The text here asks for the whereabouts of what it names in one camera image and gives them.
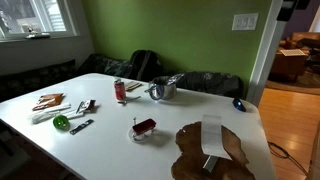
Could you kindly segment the plastic bag with black cutlery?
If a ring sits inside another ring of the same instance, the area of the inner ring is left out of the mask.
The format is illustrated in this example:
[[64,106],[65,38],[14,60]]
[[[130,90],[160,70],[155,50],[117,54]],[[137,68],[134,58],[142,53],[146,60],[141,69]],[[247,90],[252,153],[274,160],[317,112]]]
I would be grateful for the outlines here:
[[173,76],[169,77],[169,78],[166,80],[165,84],[166,84],[166,85],[175,84],[175,83],[176,83],[180,78],[182,78],[182,77],[183,77],[183,74],[173,75]]

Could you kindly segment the silver metal pot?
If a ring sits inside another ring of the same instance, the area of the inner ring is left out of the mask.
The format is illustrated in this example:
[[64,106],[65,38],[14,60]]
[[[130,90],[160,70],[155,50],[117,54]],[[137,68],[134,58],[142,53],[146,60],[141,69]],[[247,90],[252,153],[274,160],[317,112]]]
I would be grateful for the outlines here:
[[149,82],[149,88],[147,92],[149,93],[150,88],[153,85],[162,85],[164,87],[164,96],[160,100],[167,100],[173,98],[177,93],[176,83],[171,85],[166,85],[165,82],[170,76],[160,76],[154,78],[152,81]]

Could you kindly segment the blue tape roll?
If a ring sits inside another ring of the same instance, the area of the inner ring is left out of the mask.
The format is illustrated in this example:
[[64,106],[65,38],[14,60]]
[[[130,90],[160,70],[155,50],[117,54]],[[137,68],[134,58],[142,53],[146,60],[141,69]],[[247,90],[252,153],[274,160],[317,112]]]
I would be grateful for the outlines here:
[[153,85],[149,90],[149,95],[153,100],[160,100],[164,96],[164,87],[162,85]]

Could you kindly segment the tan card packet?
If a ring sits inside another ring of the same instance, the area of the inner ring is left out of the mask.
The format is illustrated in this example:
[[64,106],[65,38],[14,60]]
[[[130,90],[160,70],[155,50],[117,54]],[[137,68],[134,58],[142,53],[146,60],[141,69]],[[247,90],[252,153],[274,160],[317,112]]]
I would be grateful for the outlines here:
[[132,90],[134,90],[135,88],[137,88],[139,86],[141,86],[141,83],[130,81],[130,82],[125,84],[125,90],[126,91],[132,91]]

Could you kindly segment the black backpack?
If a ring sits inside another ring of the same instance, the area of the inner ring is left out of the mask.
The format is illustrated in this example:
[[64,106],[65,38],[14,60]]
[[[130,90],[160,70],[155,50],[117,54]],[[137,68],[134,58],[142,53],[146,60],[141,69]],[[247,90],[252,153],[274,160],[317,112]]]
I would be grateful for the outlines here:
[[151,50],[137,50],[130,60],[124,77],[149,82],[163,73],[157,54]]

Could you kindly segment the metal spoon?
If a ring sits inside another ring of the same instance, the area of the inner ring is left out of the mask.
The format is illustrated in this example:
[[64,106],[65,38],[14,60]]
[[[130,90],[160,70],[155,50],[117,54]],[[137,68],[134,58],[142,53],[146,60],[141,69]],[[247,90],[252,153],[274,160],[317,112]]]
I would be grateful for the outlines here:
[[124,100],[118,101],[118,103],[125,105],[125,104],[127,104],[128,102],[134,101],[134,100],[139,99],[139,98],[141,98],[141,96],[137,96],[137,97],[127,97],[127,98],[124,99]]

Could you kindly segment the red soda can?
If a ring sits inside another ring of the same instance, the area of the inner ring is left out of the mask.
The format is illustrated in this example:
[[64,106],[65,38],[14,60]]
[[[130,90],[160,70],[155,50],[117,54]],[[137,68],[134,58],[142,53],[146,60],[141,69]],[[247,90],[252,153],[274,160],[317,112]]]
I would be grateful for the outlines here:
[[124,82],[121,79],[116,79],[114,82],[115,95],[117,100],[124,100],[126,98],[126,91]]

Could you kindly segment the red box on clear dish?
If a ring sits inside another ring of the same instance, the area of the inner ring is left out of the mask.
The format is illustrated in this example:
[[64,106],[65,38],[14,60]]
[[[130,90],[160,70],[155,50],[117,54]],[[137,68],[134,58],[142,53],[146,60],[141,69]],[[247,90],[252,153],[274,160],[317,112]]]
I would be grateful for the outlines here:
[[149,118],[140,123],[136,122],[136,119],[133,119],[134,125],[128,132],[129,138],[135,143],[141,143],[147,140],[153,133],[156,122]]

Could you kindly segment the floral dark cushion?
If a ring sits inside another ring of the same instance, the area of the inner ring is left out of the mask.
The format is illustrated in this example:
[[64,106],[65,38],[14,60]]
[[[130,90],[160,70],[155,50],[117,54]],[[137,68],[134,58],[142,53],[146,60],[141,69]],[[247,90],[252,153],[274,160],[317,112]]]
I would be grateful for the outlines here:
[[177,82],[177,87],[226,97],[242,97],[243,81],[236,75],[222,72],[187,72]]

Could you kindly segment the white paper receipt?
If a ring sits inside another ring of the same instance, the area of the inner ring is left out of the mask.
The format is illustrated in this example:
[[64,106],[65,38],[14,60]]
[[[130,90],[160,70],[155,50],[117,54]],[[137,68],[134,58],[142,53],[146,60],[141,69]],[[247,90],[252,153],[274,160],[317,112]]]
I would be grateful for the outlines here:
[[203,153],[230,160],[231,157],[223,147],[222,119],[220,116],[207,115],[201,121],[201,148]]

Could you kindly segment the dark flat strip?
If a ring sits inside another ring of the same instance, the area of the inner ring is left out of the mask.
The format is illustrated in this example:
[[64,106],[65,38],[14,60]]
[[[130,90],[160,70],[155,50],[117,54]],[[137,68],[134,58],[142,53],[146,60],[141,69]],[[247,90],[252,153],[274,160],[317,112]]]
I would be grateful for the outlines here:
[[82,129],[84,129],[85,127],[89,126],[90,124],[92,124],[94,122],[94,120],[89,119],[87,121],[85,121],[84,123],[78,125],[76,128],[72,129],[69,133],[71,135],[75,135],[76,133],[80,132]]

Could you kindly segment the green round container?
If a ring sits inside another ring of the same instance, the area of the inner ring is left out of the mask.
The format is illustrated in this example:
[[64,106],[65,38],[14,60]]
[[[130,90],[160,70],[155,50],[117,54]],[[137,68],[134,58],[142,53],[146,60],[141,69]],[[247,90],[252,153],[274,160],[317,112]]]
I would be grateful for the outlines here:
[[57,115],[53,119],[53,125],[56,129],[67,131],[70,128],[69,120],[64,115]]

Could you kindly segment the white plastic wrapped utensils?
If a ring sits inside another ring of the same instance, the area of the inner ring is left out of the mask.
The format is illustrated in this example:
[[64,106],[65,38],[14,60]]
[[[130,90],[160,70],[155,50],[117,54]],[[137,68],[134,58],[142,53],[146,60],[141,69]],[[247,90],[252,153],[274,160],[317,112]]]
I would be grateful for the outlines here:
[[46,108],[44,110],[40,110],[29,116],[29,119],[32,124],[38,124],[43,121],[54,118],[57,115],[66,116],[68,119],[73,119],[77,117],[81,117],[84,115],[83,112],[78,112],[76,109],[71,108],[70,103],[63,103],[58,106]]

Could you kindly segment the wooden chest furniture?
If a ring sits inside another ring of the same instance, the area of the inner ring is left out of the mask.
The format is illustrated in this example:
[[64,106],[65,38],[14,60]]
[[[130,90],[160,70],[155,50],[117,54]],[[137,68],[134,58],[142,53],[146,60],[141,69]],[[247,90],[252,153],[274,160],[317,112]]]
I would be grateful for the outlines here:
[[270,73],[272,75],[291,75],[296,81],[305,73],[306,59],[307,55],[285,56],[282,52],[277,52]]

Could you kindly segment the dark bench seat cushion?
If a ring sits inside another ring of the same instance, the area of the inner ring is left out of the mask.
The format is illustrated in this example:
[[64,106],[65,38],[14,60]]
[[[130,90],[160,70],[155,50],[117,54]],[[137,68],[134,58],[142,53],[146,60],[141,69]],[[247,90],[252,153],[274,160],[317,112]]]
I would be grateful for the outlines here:
[[119,68],[128,63],[128,60],[91,54],[79,68],[76,67],[75,60],[70,60],[39,69],[3,75],[0,77],[0,102],[88,73],[118,75]]

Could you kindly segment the white light switch plate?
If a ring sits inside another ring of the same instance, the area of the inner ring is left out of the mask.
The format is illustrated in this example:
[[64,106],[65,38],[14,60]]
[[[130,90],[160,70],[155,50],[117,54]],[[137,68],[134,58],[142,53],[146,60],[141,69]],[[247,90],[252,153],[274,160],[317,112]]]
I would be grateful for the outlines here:
[[255,30],[258,20],[258,13],[238,14],[234,16],[232,30],[233,31],[249,31]]

